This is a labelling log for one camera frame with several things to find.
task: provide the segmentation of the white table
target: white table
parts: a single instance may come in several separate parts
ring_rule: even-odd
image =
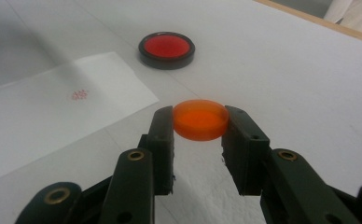
[[[142,65],[137,46],[173,31],[196,45],[189,66]],[[115,51],[160,101],[0,178],[0,223],[13,223],[45,186],[83,189],[112,175],[153,113],[204,98],[247,111],[271,147],[297,151],[331,186],[362,186],[362,41],[250,0],[0,0],[0,84]],[[174,195],[156,223],[264,223],[259,197],[240,197],[220,140],[175,136]]]

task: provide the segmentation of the wooden edge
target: wooden edge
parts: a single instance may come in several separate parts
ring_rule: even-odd
[[[276,9],[281,10],[281,11],[284,11],[284,12],[287,12],[287,13],[292,14],[294,16],[300,17],[300,18],[302,18],[302,19],[304,19],[306,21],[311,21],[311,22],[314,22],[316,24],[325,26],[325,27],[327,27],[329,29],[340,32],[340,33],[342,33],[344,35],[349,35],[349,36],[352,36],[354,38],[362,40],[362,32],[359,32],[359,31],[356,31],[356,30],[353,30],[353,29],[338,25],[338,24],[330,22],[330,21],[325,21],[325,20],[323,20],[321,18],[318,18],[318,17],[312,16],[312,15],[309,15],[307,13],[298,11],[298,10],[296,10],[294,8],[291,8],[291,7],[283,6],[281,4],[272,2],[270,0],[255,0],[255,1],[259,2],[259,3],[263,4],[263,5],[266,5],[268,7],[274,7]]]

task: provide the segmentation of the red stamp mark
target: red stamp mark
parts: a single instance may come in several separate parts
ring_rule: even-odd
[[[75,100],[75,101],[77,101],[77,100],[86,100],[86,98],[88,97],[88,93],[89,93],[89,91],[85,91],[85,90],[74,91],[71,98],[73,100]]]

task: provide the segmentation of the white paper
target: white paper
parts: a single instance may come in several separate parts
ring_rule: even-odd
[[[2,86],[0,176],[157,101],[113,52]]]

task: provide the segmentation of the orange translucent disk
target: orange translucent disk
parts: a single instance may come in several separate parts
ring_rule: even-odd
[[[175,131],[190,140],[209,141],[225,133],[229,113],[223,106],[208,100],[190,100],[173,109]]]

